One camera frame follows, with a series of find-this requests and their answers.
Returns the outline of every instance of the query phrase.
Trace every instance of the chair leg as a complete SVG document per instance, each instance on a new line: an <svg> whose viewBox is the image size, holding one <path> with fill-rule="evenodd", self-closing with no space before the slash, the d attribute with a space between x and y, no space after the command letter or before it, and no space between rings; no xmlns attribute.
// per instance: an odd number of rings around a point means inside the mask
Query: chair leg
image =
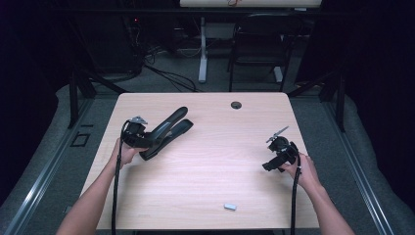
<svg viewBox="0 0 415 235"><path fill-rule="evenodd" d="M233 63L229 63L229 70L230 70L230 75L229 75L229 92L232 92L233 69L234 69Z"/></svg>
<svg viewBox="0 0 415 235"><path fill-rule="evenodd" d="M283 72L283 79L281 80L281 86L280 86L280 92L283 92L284 89L284 83L285 83L285 79L287 77L287 71L288 71L288 64L286 66L284 66L284 72Z"/></svg>
<svg viewBox="0 0 415 235"><path fill-rule="evenodd" d="M229 57L229 60L228 60L228 68L226 69L226 71L229 71L230 70L230 68L231 68L231 61L232 61L232 56Z"/></svg>

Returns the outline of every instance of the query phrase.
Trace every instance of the table leg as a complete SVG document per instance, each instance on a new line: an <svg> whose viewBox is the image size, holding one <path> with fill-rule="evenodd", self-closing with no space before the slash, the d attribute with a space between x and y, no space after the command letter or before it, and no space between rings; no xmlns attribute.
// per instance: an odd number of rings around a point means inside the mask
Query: table leg
<svg viewBox="0 0 415 235"><path fill-rule="evenodd" d="M199 82L207 81L208 56L205 18L201 18L201 65L199 67Z"/></svg>

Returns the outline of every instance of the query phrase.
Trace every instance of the desk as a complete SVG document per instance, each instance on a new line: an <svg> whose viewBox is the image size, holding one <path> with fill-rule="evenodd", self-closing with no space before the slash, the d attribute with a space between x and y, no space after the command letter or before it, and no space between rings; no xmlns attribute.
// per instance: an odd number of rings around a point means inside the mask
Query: desk
<svg viewBox="0 0 415 235"><path fill-rule="evenodd" d="M237 5L229 6L228 0L180 0L181 7L188 8L319 8L322 0L242 0ZM207 81L208 56L206 45L206 23L201 18L201 64L199 82ZM274 70L277 81L282 78L281 70Z"/></svg>
<svg viewBox="0 0 415 235"><path fill-rule="evenodd" d="M242 108L235 110L231 103ZM134 158L119 175L117 229L289 228L293 179L262 164L275 157L266 140L283 136L306 153L290 101L284 93L126 93L119 96L83 191L113 150L123 123L141 116L152 131L176 109L194 126L153 159ZM111 229L111 187L98 229ZM235 211L223 205L237 206ZM318 227L302 188L297 227Z"/></svg>

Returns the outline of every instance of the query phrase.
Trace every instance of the black metal bar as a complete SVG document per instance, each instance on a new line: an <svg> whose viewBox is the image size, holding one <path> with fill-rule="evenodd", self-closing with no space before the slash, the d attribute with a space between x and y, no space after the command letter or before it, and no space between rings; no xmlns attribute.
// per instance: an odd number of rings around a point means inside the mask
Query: black metal bar
<svg viewBox="0 0 415 235"><path fill-rule="evenodd" d="M126 90L122 89L121 87L114 85L112 82L104 79L103 77L101 77L100 75L98 75L97 73L93 72L93 71L89 71L89 70L83 70L83 73L85 73L87 76L91 77L92 79L94 79L95 81L107 86L108 88L112 89L114 92L118 93L118 94L122 94L127 92Z"/></svg>
<svg viewBox="0 0 415 235"><path fill-rule="evenodd" d="M79 108L77 100L77 85L75 74L73 73L69 79L69 100L70 100L70 122L68 129L73 128L79 118Z"/></svg>
<svg viewBox="0 0 415 235"><path fill-rule="evenodd" d="M77 71L76 83L83 97L86 99L95 98L97 91L89 80L89 77L79 70Z"/></svg>
<svg viewBox="0 0 415 235"><path fill-rule="evenodd" d="M321 102L328 102L333 99L336 91L339 89L339 79L341 74L337 71L333 71L330 77L324 80L323 89L321 89L318 97Z"/></svg>
<svg viewBox="0 0 415 235"><path fill-rule="evenodd" d="M344 113L345 113L345 89L346 89L346 80L343 74L340 74L339 77L339 89L337 96L337 105L336 105L336 123L341 132L345 131L344 126Z"/></svg>
<svg viewBox="0 0 415 235"><path fill-rule="evenodd" d="M294 11L290 8L180 8L180 9L49 9L50 13L57 16L73 15L116 15L116 16L139 16L139 17L161 17L161 16L180 16L180 17L238 17L251 13L290 13L302 18L315 20L350 20L361 15L360 12L321 12L321 11Z"/></svg>
<svg viewBox="0 0 415 235"><path fill-rule="evenodd" d="M288 93L288 97L296 97L299 94L301 94L304 91L309 90L311 87L319 84L320 82L325 81L326 79L328 79L329 77L331 77L334 73L331 71L323 76L320 76L319 78L315 79L315 80L311 80L308 81L308 83L306 83L304 86L297 88L296 90Z"/></svg>

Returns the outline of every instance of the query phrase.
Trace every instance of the hand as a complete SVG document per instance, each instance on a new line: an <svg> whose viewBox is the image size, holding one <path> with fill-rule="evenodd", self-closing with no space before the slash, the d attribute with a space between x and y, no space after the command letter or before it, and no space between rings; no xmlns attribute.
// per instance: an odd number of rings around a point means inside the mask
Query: hand
<svg viewBox="0 0 415 235"><path fill-rule="evenodd" d="M321 186L320 180L318 179L317 170L314 166L314 161L311 157L299 153L301 161L301 175L299 178L299 185L305 190L309 191L312 188ZM280 168L286 170L293 178L296 175L297 162L293 164L282 164Z"/></svg>
<svg viewBox="0 0 415 235"><path fill-rule="evenodd" d="M113 149L113 153L110 158L110 162L116 163L116 158L119 152L119 138L115 142L115 146ZM139 153L148 150L148 148L132 148L129 145L123 143L121 147L121 163L119 168L122 169L124 165L130 164L132 162L133 157Z"/></svg>

